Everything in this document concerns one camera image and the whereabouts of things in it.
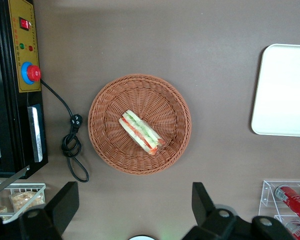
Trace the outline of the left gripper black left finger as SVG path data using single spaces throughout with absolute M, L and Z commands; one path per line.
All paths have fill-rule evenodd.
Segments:
M 70 181 L 44 207 L 32 207 L 12 222 L 0 218 L 0 240 L 61 240 L 79 209 L 79 189 Z

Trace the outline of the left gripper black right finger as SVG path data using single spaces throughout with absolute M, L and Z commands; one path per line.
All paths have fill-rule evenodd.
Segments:
M 293 240 L 278 220 L 255 216 L 247 222 L 225 208 L 217 208 L 201 182 L 192 183 L 192 212 L 197 225 L 184 240 Z

